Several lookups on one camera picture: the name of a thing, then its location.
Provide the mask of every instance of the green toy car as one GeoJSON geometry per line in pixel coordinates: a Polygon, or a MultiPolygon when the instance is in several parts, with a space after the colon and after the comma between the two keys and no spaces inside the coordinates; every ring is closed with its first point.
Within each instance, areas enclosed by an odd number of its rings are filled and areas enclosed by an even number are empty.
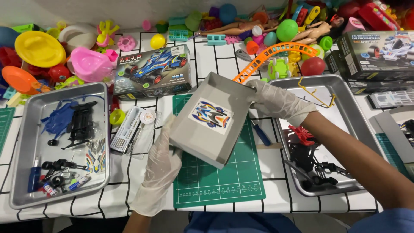
{"type": "MultiPolygon", "coordinates": [[[[288,62],[289,60],[287,57],[271,59],[267,68],[270,80],[292,77],[292,72],[289,70],[288,62]]],[[[262,78],[261,80],[265,82],[269,81],[267,78],[262,78]]]]}

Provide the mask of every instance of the green cutting mat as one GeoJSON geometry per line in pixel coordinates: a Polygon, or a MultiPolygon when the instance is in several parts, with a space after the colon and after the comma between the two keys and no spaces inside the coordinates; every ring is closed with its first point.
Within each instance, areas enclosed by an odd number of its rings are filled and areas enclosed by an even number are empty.
{"type": "Polygon", "coordinates": [[[15,108],[0,109],[0,156],[14,117],[15,108]]]}
{"type": "Polygon", "coordinates": [[[405,177],[411,180],[410,175],[407,172],[407,169],[404,166],[400,156],[392,146],[390,140],[388,139],[385,133],[376,133],[378,142],[380,143],[382,149],[384,150],[385,156],[392,166],[398,169],[405,177]]]}
{"type": "MultiPolygon", "coordinates": [[[[173,114],[177,115],[190,97],[173,96],[173,114]]],[[[182,167],[173,185],[174,208],[266,198],[249,118],[222,170],[183,152],[182,167]]]]}

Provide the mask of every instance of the white wall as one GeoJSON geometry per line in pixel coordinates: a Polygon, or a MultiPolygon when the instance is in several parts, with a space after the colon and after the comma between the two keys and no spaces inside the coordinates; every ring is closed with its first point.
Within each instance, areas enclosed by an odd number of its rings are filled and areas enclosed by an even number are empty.
{"type": "Polygon", "coordinates": [[[112,19],[122,29],[131,29],[141,27],[145,19],[155,25],[171,16],[184,16],[191,10],[208,11],[224,3],[234,4],[238,14],[247,14],[260,4],[280,7],[287,0],[0,0],[0,24],[12,27],[35,23],[47,28],[59,20],[96,25],[112,19]]]}

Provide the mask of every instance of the gloved hand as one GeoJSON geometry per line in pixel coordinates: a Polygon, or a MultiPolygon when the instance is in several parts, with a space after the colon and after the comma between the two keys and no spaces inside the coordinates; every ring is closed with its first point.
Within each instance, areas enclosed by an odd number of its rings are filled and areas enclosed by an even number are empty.
{"type": "Polygon", "coordinates": [[[172,153],[169,150],[170,129],[175,118],[175,115],[168,117],[149,150],[144,182],[130,204],[131,209],[141,215],[152,217],[162,210],[167,190],[180,171],[183,151],[175,148],[172,153]]]}
{"type": "Polygon", "coordinates": [[[255,102],[251,108],[270,117],[285,119],[293,126],[300,126],[309,112],[317,111],[312,102],[305,102],[292,92],[269,83],[255,79],[248,81],[246,86],[257,89],[256,95],[248,99],[255,102]]]}

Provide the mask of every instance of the blue clothing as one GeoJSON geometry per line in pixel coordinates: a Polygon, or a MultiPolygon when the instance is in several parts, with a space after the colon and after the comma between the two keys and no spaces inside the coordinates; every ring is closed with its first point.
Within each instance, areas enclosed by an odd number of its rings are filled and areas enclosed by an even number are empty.
{"type": "MultiPolygon", "coordinates": [[[[282,214],[194,212],[184,233],[299,233],[282,214]]],[[[356,222],[349,233],[414,232],[414,210],[386,210],[356,222]]]]}

